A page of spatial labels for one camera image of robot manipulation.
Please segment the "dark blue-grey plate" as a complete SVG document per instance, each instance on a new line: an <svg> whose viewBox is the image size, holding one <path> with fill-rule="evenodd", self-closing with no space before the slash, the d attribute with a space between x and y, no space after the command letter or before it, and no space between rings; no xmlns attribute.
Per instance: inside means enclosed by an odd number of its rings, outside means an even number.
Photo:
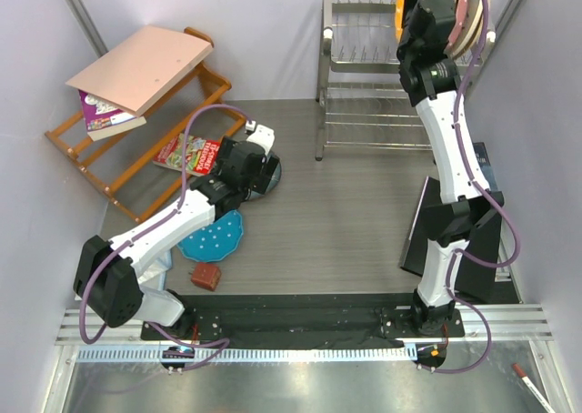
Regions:
<svg viewBox="0 0 582 413"><path fill-rule="evenodd" d="M266 186L265 192L264 193L259 193L259 192L256 192L256 191L252 191L247 200L248 201L254 201L254 200L257 200L257 199L259 199L259 198L261 198L263 196L268 195L279 184L279 182L281 180L281 177L282 177L282 165L281 165L280 162L278 162L277 165L276 165L276 168L275 168L274 172L269 177L268 184Z"/></svg>

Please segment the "metal dish rack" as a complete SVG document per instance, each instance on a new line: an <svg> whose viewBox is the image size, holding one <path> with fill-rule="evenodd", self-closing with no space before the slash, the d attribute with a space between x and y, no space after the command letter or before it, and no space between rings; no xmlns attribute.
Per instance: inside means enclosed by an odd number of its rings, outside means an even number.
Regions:
<svg viewBox="0 0 582 413"><path fill-rule="evenodd" d="M395 2L322 0L316 160L333 146L428 150L399 83Z"/></svg>

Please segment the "orange dotted plate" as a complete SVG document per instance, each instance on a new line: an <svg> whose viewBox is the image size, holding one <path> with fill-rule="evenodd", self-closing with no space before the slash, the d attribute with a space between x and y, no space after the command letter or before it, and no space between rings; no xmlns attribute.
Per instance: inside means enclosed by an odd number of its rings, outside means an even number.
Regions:
<svg viewBox="0 0 582 413"><path fill-rule="evenodd" d="M400 42L401 36L403 34L404 6L405 0L395 1L394 28L397 42Z"/></svg>

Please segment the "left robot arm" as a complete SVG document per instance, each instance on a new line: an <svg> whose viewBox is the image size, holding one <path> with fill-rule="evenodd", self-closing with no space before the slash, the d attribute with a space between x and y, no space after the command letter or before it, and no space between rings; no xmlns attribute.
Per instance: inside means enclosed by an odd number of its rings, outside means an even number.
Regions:
<svg viewBox="0 0 582 413"><path fill-rule="evenodd" d="M194 318L184 300L139 279L180 241L238 209L252 193L266 192L279 163L274 143L273 135L258 132L243 141L224 138L211 173L197 178L175 203L122 235L88 239L74 281L81 309L92 309L106 327L137 319L162 326L172 338L187 337Z"/></svg>

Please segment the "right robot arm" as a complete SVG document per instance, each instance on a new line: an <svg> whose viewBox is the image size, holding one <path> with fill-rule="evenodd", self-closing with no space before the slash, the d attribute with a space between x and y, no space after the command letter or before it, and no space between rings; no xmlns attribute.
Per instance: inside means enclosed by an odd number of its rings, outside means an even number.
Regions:
<svg viewBox="0 0 582 413"><path fill-rule="evenodd" d="M461 109L461 78L446 48L456 18L456 0L404 0L405 16L396 56L399 79L428 135L436 163L440 201L422 208L427 250L414 291L412 328L432 336L452 319L460 255L477 229L496 215L492 192L480 171Z"/></svg>

